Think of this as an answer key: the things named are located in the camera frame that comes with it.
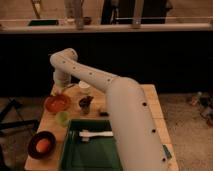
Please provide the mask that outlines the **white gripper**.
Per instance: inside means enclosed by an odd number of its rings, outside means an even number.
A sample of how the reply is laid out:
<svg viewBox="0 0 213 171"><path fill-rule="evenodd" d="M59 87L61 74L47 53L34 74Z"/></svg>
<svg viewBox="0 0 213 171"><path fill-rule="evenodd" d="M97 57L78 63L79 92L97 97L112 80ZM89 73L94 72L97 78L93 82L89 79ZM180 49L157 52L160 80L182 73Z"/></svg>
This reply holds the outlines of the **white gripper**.
<svg viewBox="0 0 213 171"><path fill-rule="evenodd" d="M60 86L67 86L71 82L71 76L67 73L64 73L60 70L55 70L53 72L53 80L56 85L53 86L52 95L58 95L63 93L63 87Z"/></svg>

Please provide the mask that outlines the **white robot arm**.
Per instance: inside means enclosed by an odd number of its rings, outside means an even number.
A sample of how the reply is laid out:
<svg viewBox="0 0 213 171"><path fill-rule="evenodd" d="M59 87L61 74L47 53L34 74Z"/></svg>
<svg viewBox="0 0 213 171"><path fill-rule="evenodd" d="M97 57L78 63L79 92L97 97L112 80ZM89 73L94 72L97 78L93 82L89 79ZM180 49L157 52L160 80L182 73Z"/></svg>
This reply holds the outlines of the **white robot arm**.
<svg viewBox="0 0 213 171"><path fill-rule="evenodd" d="M123 171L168 171L168 160L140 84L77 62L72 48L54 53L54 83L66 87L72 76L105 94L106 111Z"/></svg>

